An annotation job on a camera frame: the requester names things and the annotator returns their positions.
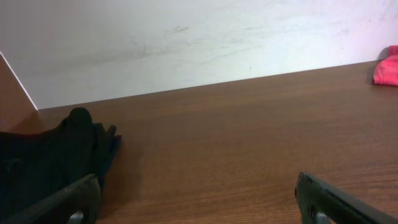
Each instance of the wall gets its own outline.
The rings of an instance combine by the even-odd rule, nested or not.
[[[0,53],[0,131],[15,131],[34,113],[34,105]]]
[[[395,0],[0,3],[0,50],[39,108],[376,60],[397,27]]]

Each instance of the black fabric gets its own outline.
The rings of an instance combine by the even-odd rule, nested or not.
[[[56,128],[36,135],[0,133],[0,220],[104,169],[113,158],[116,127],[93,124],[84,108],[73,109]]]

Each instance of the pink cloth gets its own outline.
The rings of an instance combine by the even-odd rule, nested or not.
[[[381,61],[374,70],[373,80],[378,85],[398,86],[398,45],[388,48],[388,58]]]

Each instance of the wooden table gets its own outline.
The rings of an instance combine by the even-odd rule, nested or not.
[[[98,223],[300,223],[300,171],[398,217],[398,88],[375,64],[79,105],[123,135]]]

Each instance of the white edge strip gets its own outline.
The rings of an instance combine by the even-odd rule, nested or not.
[[[37,110],[37,107],[35,105],[35,103],[33,102],[32,98],[29,96],[28,92],[26,91],[26,89],[24,88],[23,84],[21,83],[21,81],[19,81],[19,78],[17,77],[17,75],[15,74],[15,72],[13,71],[13,69],[11,68],[10,64],[8,63],[7,59],[5,58],[5,56],[0,52],[1,57],[4,59],[4,61],[6,62],[7,66],[10,68],[12,74],[14,74],[14,77],[17,79],[18,83],[20,84],[20,86],[22,87],[22,89],[24,90],[26,96],[29,98],[30,102],[32,103],[33,107]]]

